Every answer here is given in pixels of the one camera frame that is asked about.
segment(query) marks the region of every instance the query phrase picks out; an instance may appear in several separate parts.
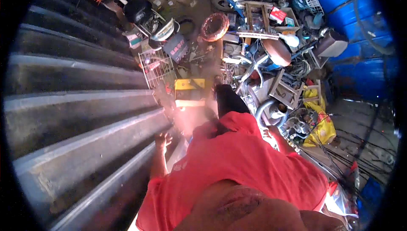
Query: leg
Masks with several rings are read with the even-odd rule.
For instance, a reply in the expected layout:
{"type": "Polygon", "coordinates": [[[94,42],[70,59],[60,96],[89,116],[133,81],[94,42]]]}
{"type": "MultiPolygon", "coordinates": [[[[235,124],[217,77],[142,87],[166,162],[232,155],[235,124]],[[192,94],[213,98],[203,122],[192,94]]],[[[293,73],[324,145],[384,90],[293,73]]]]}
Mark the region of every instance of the leg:
{"type": "Polygon", "coordinates": [[[231,89],[230,85],[215,86],[219,118],[230,111],[250,113],[244,101],[231,89]]]}

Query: plastic bag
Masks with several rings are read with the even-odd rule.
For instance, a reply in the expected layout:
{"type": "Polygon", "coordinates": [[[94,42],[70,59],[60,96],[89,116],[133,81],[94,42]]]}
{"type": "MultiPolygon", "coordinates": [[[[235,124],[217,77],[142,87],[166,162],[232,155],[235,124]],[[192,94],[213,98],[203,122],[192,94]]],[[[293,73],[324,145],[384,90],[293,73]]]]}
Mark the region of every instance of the plastic bag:
{"type": "MultiPolygon", "coordinates": [[[[316,89],[306,90],[303,93],[303,97],[316,97],[318,92],[316,89]]],[[[313,133],[311,133],[304,141],[303,146],[305,147],[314,147],[319,142],[322,144],[331,143],[332,140],[336,137],[336,130],[333,126],[333,122],[329,115],[325,112],[325,102],[323,98],[320,100],[320,105],[317,101],[305,102],[304,105],[307,108],[312,108],[318,113],[318,124],[314,129],[315,134],[318,136],[316,138],[313,133]]]]}
{"type": "Polygon", "coordinates": [[[352,216],[355,218],[359,218],[357,214],[352,213],[352,209],[350,207],[351,203],[347,197],[347,194],[337,181],[329,183],[328,192],[326,193],[325,198],[325,204],[326,208],[328,208],[328,210],[333,213],[342,216],[352,216]]]}

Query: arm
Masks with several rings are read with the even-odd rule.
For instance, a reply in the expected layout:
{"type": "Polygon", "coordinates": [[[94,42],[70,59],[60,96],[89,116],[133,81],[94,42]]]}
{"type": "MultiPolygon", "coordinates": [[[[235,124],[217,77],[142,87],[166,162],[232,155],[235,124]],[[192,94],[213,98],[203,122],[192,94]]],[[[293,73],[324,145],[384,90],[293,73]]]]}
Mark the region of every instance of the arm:
{"type": "Polygon", "coordinates": [[[279,152],[283,153],[284,155],[295,152],[294,148],[292,148],[288,144],[288,142],[284,139],[284,137],[282,137],[282,135],[280,134],[280,132],[276,126],[271,125],[271,126],[267,126],[267,128],[268,128],[268,133],[266,133],[265,135],[268,137],[274,138],[274,140],[277,143],[279,152]]]}
{"type": "Polygon", "coordinates": [[[171,140],[172,137],[169,137],[167,133],[155,136],[155,151],[151,164],[150,179],[164,177],[168,174],[165,152],[167,152],[167,145],[171,143],[171,140]]]}

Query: wire basket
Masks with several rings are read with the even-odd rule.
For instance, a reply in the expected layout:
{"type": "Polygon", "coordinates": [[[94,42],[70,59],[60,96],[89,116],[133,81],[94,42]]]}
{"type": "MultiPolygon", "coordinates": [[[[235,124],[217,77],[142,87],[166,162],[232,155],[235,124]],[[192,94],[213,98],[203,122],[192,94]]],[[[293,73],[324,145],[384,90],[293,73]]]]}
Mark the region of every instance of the wire basket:
{"type": "Polygon", "coordinates": [[[141,68],[150,89],[159,84],[173,85],[177,79],[172,59],[161,49],[139,53],[141,68]]]}
{"type": "Polygon", "coordinates": [[[311,8],[311,13],[313,13],[313,15],[316,15],[318,13],[322,13],[324,15],[322,6],[321,4],[319,4],[318,0],[305,0],[305,2],[308,7],[311,8]]]}

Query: tire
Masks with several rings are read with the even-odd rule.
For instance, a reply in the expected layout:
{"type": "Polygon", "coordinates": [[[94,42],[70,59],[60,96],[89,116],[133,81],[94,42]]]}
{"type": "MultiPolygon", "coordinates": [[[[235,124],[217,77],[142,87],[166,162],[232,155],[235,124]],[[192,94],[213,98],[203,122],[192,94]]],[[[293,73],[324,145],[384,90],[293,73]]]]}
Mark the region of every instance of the tire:
{"type": "Polygon", "coordinates": [[[226,0],[211,0],[213,6],[223,12],[233,12],[234,9],[229,7],[226,0]]]}

